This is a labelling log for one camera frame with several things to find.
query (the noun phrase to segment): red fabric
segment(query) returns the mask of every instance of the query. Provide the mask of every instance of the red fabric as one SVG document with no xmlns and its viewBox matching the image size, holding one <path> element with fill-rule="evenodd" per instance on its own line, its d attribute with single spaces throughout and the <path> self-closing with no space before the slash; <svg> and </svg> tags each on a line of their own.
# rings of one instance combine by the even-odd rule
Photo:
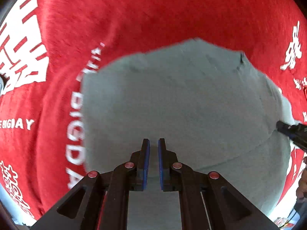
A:
<svg viewBox="0 0 307 230">
<path fill-rule="evenodd" d="M 127 54 L 199 37 L 243 50 L 251 63 L 282 89 L 292 104 L 294 118 L 304 120 L 306 99 L 302 90 L 295 89 L 293 78 L 302 79 L 305 75 L 307 21 L 293 0 L 37 2 L 34 13 L 49 57 L 46 82 L 16 87 L 0 98 L 0 120 L 35 121 L 30 131 L 0 129 L 0 161 L 18 173 L 19 188 L 36 219 L 69 190 L 69 170 L 85 175 L 83 163 L 72 164 L 66 152 L 69 146 L 82 145 L 82 126 L 72 127 L 72 122 L 78 124 L 80 100 L 71 100 L 76 95 L 73 92 L 80 91 L 76 78 L 80 78 L 88 61 L 101 68 Z M 296 58 L 294 69 L 282 71 L 280 66 L 285 64 L 285 52 L 298 21 L 302 57 Z M 91 53 L 98 47 L 101 55 Z M 296 157 L 301 163 L 301 154 Z"/>
</svg>

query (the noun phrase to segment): red blanket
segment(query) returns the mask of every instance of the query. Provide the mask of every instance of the red blanket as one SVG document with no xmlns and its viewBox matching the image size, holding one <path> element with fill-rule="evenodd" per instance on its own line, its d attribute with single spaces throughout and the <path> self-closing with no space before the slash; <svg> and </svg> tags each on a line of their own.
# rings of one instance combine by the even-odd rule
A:
<svg viewBox="0 0 307 230">
<path fill-rule="evenodd" d="M 85 175 L 82 73 L 189 38 L 243 50 L 304 121 L 306 30 L 293 0 L 19 0 L 0 27 L 1 184 L 39 219 Z"/>
</svg>

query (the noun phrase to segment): human hand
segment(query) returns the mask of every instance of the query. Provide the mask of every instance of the human hand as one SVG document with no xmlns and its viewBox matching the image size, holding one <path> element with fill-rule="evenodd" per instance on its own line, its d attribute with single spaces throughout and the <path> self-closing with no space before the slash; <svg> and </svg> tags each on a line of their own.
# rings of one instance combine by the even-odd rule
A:
<svg viewBox="0 0 307 230">
<path fill-rule="evenodd" d="M 304 157 L 304 163 L 307 164 L 307 157 Z M 298 182 L 296 196 L 299 199 L 304 198 L 304 193 L 307 193 L 307 169 L 305 168 L 302 173 L 302 178 Z"/>
</svg>

